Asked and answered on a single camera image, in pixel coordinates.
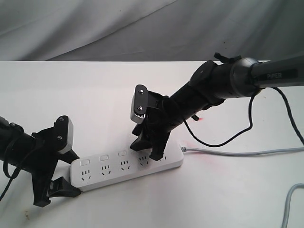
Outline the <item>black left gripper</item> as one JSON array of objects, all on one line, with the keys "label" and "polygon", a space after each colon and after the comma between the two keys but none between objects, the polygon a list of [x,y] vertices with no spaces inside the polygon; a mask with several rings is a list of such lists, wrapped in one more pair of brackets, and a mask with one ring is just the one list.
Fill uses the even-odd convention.
[{"label": "black left gripper", "polygon": [[79,156],[71,149],[64,154],[55,150],[53,127],[33,133],[38,148],[30,155],[30,173],[33,184],[34,202],[38,207],[51,203],[53,197],[77,197],[80,189],[72,186],[64,177],[52,180],[59,160],[72,164]]}]

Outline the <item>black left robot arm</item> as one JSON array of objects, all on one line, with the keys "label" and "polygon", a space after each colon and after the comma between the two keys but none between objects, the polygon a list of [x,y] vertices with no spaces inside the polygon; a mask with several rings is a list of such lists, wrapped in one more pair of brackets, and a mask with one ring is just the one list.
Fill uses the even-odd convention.
[{"label": "black left robot arm", "polygon": [[71,164],[79,159],[73,151],[74,126],[67,115],[56,119],[53,126],[27,134],[16,124],[0,119],[0,159],[9,182],[1,194],[3,198],[20,171],[31,174],[33,204],[45,207],[52,197],[77,197],[81,191],[64,177],[52,180],[58,161]]}]

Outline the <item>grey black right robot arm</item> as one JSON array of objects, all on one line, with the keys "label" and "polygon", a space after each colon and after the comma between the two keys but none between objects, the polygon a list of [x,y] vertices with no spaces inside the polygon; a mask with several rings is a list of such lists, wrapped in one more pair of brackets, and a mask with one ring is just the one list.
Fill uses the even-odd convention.
[{"label": "grey black right robot arm", "polygon": [[215,53],[215,60],[203,63],[190,80],[171,96],[149,91],[138,84],[132,98],[130,118],[136,140],[134,151],[151,150],[150,158],[159,161],[171,131],[197,113],[221,105],[229,98],[253,100],[261,90],[304,84],[304,57],[295,55],[280,60],[260,62],[249,57],[225,57]]}]

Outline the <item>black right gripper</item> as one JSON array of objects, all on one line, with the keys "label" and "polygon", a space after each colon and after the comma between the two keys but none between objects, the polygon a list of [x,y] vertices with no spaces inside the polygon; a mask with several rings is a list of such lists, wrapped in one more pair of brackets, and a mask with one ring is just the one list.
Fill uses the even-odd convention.
[{"label": "black right gripper", "polygon": [[170,131],[165,126],[169,114],[165,111],[164,102],[167,96],[148,91],[148,105],[145,119],[141,124],[136,124],[132,134],[137,139],[131,143],[130,148],[134,151],[151,149],[149,158],[159,161],[164,156],[164,150],[170,136]]}]

